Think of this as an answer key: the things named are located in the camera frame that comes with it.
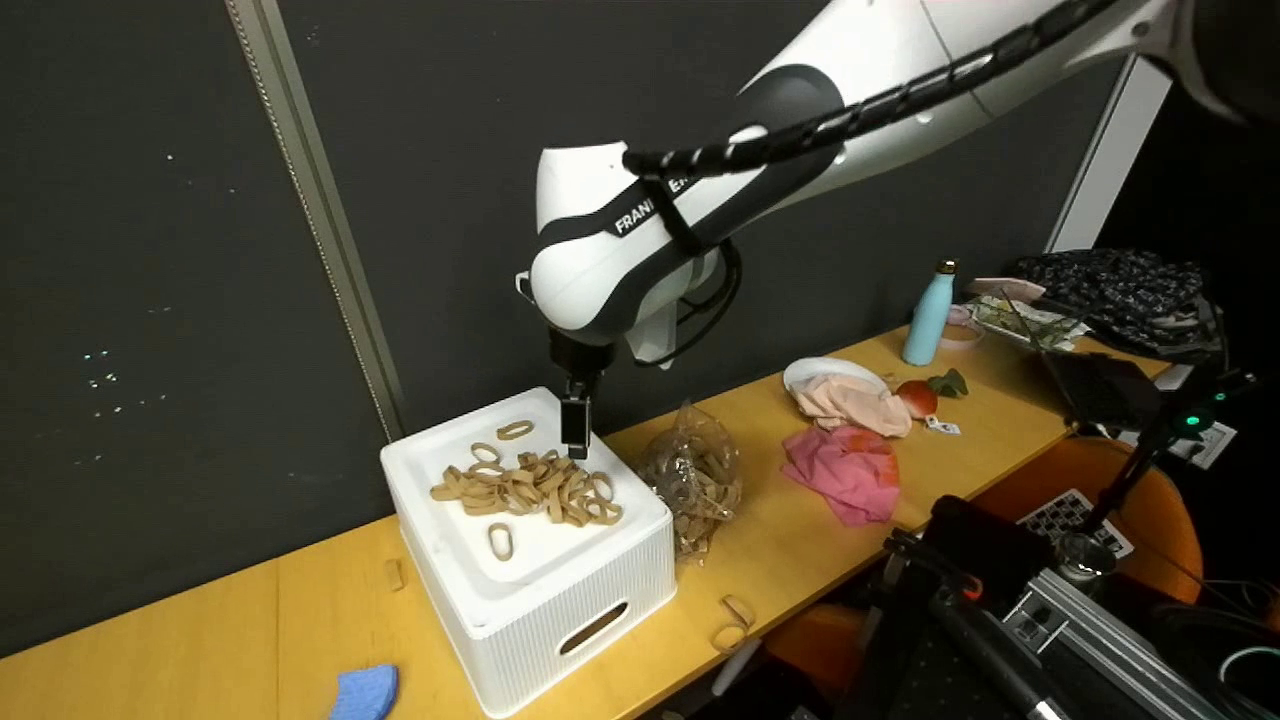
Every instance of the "black cable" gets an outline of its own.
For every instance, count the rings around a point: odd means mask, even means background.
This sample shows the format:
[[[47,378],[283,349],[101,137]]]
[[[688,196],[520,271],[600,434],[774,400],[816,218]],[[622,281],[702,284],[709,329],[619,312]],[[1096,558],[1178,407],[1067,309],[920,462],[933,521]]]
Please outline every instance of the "black cable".
[[[735,294],[741,294],[741,284],[744,284],[744,259],[741,259],[741,254],[735,254],[731,240],[718,245],[718,256],[724,256],[724,281],[718,281],[718,287],[717,287],[709,301],[681,301],[684,312],[681,312],[676,329],[688,324],[688,322],[696,322],[696,317],[702,317],[702,312],[712,312],[712,317],[709,317],[688,341],[681,341],[666,355],[636,360],[641,369],[671,365],[676,355],[684,355],[688,349],[696,349],[696,345],[724,322],[727,303],[735,301]]]
[[[1280,590],[1269,584],[1269,580],[1211,580],[1211,575],[1192,573],[1192,570],[1178,563],[1175,558],[1153,547],[1149,535],[1134,535],[1134,532],[1128,532],[1128,530],[1123,530],[1123,535],[1128,535],[1140,554],[1149,554],[1149,558],[1154,558],[1158,563],[1175,570],[1178,575],[1186,575],[1192,584],[1199,584],[1199,593],[1214,595],[1224,610],[1231,610],[1231,614],[1240,614],[1240,615],[1250,615],[1250,614],[1254,614],[1254,610],[1250,610],[1250,590],[1261,590],[1261,593],[1269,593],[1269,595],[1280,595]]]
[[[1067,33],[1077,33],[1081,25],[1086,25],[1092,17],[1100,17],[1112,4],[1114,0],[1057,4],[1038,22],[999,35],[995,44],[967,52],[967,58],[959,58],[936,74],[924,74],[909,85],[897,85],[878,96],[867,96],[860,103],[842,103],[840,114],[826,114],[826,118],[816,118],[816,119],[804,119],[804,124],[757,137],[757,139],[718,139],[718,146],[666,147],[666,152],[631,152],[629,147],[622,170],[636,176],[724,176],[724,174],[778,164],[778,160],[804,155],[822,146],[842,146],[852,137],[876,134],[882,124],[914,118],[933,103],[956,99],[956,96],[1018,70],[1022,59],[1032,59],[1047,44],[1064,42]]]

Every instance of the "black fabric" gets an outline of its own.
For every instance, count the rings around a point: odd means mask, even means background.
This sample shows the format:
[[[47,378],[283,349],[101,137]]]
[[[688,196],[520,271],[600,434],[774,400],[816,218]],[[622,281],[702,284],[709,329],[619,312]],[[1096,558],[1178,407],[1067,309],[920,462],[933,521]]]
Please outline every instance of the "black fabric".
[[[1158,411],[1154,385],[1132,365],[1100,354],[1038,354],[1071,423],[1149,429]]]
[[[1043,284],[1038,309],[1082,322],[1092,334],[1162,360],[1221,354],[1214,303],[1204,267],[1149,250],[1082,250],[1017,256],[1009,278]]]

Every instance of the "white styrofoam box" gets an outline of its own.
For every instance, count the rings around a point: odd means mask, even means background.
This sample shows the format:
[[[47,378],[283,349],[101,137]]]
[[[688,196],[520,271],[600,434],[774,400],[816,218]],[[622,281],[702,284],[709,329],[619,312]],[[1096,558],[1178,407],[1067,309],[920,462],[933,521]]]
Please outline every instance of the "white styrofoam box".
[[[501,442],[494,429],[514,421],[530,421],[530,434]],[[558,400],[529,387],[386,444],[380,463],[408,558],[479,708],[510,717],[676,595],[671,513],[600,437],[580,469],[609,472],[622,509],[617,524],[468,517],[457,500],[431,500],[446,463],[474,463],[474,444],[490,444],[504,469],[520,452],[558,449]],[[490,554],[490,524],[510,530],[509,560]]]

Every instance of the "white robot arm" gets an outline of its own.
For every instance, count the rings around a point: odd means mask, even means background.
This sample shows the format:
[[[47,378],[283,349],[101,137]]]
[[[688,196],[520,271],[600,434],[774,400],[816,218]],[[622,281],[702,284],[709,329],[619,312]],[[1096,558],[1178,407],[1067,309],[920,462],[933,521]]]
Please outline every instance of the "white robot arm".
[[[1269,17],[1276,42],[1271,0],[1214,4]],[[566,452],[589,449],[593,393],[619,341],[641,365],[681,354],[681,301],[718,263],[731,271],[735,230],[912,164],[1112,52],[1162,59],[1229,118],[1186,35],[1194,17],[1192,0],[832,0],[741,88],[712,146],[546,147],[541,254],[514,287],[553,324],[553,355],[572,378]],[[1254,96],[1246,114],[1276,114],[1276,96]]]

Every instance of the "plastic bag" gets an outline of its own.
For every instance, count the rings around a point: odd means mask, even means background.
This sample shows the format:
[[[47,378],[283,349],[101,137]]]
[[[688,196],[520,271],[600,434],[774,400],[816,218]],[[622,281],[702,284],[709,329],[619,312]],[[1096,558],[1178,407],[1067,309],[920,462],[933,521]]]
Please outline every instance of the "plastic bag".
[[[702,558],[741,509],[741,444],[701,407],[676,411],[641,475],[671,509],[676,558]]]

